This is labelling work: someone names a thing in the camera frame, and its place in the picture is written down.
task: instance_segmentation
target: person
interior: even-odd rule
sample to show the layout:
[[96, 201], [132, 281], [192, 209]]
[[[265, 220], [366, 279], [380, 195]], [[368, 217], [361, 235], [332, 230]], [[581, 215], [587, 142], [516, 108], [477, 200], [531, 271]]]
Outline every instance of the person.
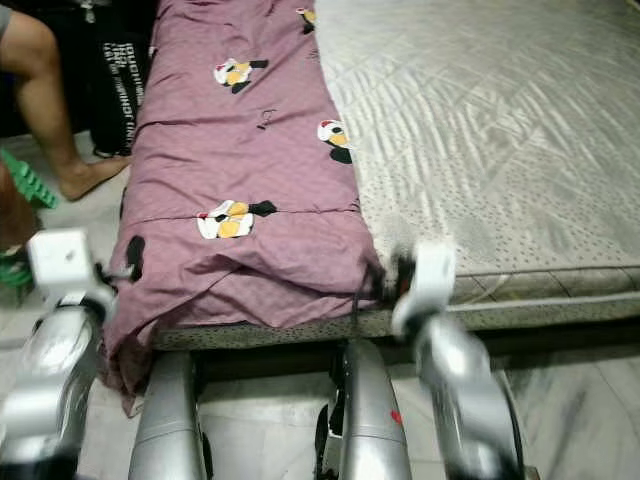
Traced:
[[82, 160], [71, 131], [53, 33], [35, 18], [3, 5], [0, 5], [0, 71], [15, 76], [18, 107], [67, 200], [79, 200], [128, 165], [128, 157], [93, 164]]

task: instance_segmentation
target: purple bedsheet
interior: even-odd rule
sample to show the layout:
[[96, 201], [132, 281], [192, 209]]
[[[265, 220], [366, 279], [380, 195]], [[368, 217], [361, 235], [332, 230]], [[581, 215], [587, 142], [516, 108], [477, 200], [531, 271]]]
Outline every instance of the purple bedsheet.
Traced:
[[[160, 2], [111, 261], [122, 268], [141, 236], [143, 275], [117, 285], [105, 328], [112, 387], [140, 386], [157, 328], [340, 316], [367, 265], [379, 269], [312, 10], [309, 0]], [[198, 215], [225, 200], [277, 212], [254, 215], [246, 236], [205, 239]]]

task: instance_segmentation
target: marble floor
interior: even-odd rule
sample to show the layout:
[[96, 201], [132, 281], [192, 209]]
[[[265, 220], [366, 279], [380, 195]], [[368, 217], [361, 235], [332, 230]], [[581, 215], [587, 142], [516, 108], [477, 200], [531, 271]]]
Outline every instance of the marble floor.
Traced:
[[[78, 137], [88, 156], [86, 135]], [[2, 141], [51, 182], [28, 138]], [[75, 204], [42, 212], [46, 227], [83, 225], [96, 258], [106, 261], [117, 233], [117, 207], [127, 172]], [[0, 290], [0, 399], [11, 387], [18, 349], [42, 313], [37, 293], [18, 305]], [[521, 419], [528, 464], [544, 480], [640, 478], [640, 347], [501, 362]], [[444, 472], [427, 395], [408, 365], [390, 369], [403, 413], [415, 479]], [[330, 394], [324, 374], [210, 384], [203, 428], [212, 439], [216, 480], [311, 479], [316, 415]], [[95, 383], [79, 472], [94, 480], [124, 480], [139, 418], [126, 418], [117, 395]]]

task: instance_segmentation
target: white quilted mattress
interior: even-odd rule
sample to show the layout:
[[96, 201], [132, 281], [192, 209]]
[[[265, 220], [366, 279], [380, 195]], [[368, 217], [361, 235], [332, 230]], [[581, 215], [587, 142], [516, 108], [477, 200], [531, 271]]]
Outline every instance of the white quilted mattress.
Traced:
[[[325, 78], [383, 264], [459, 245], [474, 328], [640, 314], [640, 14], [622, 0], [316, 0]], [[388, 333], [388, 313], [359, 331]], [[161, 348], [353, 334], [167, 331]]]

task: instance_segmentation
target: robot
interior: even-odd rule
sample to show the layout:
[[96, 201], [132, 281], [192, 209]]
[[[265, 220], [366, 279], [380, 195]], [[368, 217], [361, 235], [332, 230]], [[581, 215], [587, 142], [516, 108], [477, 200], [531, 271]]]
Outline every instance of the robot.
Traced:
[[[0, 412], [0, 480], [74, 478], [101, 326], [117, 308], [108, 275], [79, 230], [45, 231], [28, 244], [50, 312], [23, 348]], [[451, 245], [419, 243], [402, 259], [394, 334], [413, 349], [433, 396], [440, 450], [452, 480], [524, 480], [520, 434], [504, 385], [482, 343], [447, 313], [455, 279]], [[133, 266], [118, 275], [131, 276]], [[318, 417], [315, 477], [410, 480], [401, 415], [378, 349], [349, 340], [332, 368], [335, 396]], [[161, 355], [151, 373], [129, 479], [213, 476], [200, 430], [188, 352]]]

